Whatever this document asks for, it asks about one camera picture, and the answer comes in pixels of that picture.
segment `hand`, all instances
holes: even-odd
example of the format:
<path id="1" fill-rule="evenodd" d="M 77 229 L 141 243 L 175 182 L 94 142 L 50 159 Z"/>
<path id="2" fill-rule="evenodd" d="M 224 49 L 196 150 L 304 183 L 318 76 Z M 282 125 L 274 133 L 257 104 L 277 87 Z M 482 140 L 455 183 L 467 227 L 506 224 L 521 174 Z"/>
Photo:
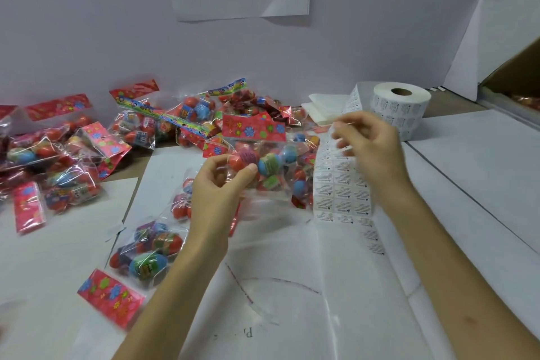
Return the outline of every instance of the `hand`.
<path id="1" fill-rule="evenodd" d="M 352 147 L 343 153 L 356 157 L 358 168 L 379 201 L 396 187 L 412 187 L 395 127 L 372 112 L 357 111 L 339 117 L 334 130 L 332 138 L 341 138 L 337 147 Z"/>
<path id="2" fill-rule="evenodd" d="M 257 166 L 251 164 L 225 183 L 223 168 L 228 155 L 208 158 L 193 181 L 191 225 L 186 245 L 204 243 L 215 248 L 221 258 L 227 253 L 228 234 L 240 193 L 255 178 Z"/>

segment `brown cardboard flap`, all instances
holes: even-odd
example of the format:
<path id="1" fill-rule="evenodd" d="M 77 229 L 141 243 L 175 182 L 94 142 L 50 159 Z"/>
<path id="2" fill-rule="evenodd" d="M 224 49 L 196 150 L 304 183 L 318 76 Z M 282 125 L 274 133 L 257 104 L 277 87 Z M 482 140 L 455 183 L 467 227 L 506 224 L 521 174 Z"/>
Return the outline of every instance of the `brown cardboard flap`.
<path id="1" fill-rule="evenodd" d="M 501 65 L 480 86 L 495 93 L 540 96 L 540 38 Z"/>

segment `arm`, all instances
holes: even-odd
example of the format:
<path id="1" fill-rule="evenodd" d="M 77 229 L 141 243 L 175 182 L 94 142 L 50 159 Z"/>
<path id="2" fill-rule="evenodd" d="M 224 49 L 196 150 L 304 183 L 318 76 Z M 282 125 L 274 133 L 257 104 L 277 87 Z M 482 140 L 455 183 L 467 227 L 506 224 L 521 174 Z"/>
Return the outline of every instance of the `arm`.
<path id="1" fill-rule="evenodd" d="M 257 166 L 250 165 L 224 184 L 219 168 L 226 162 L 227 155 L 209 158 L 195 178 L 186 243 L 113 360 L 178 358 L 206 288 L 227 253 L 240 192 L 257 172 Z"/>
<path id="2" fill-rule="evenodd" d="M 394 223 L 459 359 L 538 359 L 540 343 L 493 292 L 411 183 L 397 130 L 355 112 L 334 124 Z"/>

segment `person's right hand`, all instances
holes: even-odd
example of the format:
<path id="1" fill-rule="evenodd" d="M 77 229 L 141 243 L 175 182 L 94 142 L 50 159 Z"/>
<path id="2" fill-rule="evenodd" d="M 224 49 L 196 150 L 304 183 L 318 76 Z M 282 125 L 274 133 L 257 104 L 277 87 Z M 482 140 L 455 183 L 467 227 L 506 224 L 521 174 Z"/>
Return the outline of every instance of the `person's right hand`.
<path id="1" fill-rule="evenodd" d="M 360 172 L 377 198 L 412 186 L 395 127 L 373 112 L 357 111 L 339 117 L 334 130 L 332 138 L 340 139 L 337 147 L 352 147 L 343 153 L 356 157 Z"/>

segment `person's left hand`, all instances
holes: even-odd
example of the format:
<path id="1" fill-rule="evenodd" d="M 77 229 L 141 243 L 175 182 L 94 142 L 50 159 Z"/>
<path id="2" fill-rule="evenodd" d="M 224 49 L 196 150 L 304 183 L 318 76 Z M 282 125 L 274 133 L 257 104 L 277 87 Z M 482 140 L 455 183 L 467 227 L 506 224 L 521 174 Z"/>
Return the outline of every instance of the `person's left hand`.
<path id="1" fill-rule="evenodd" d="M 191 225 L 186 245 L 203 242 L 224 257 L 234 213 L 240 193 L 257 175 L 257 166 L 250 164 L 226 183 L 228 155 L 208 158 L 193 182 Z"/>

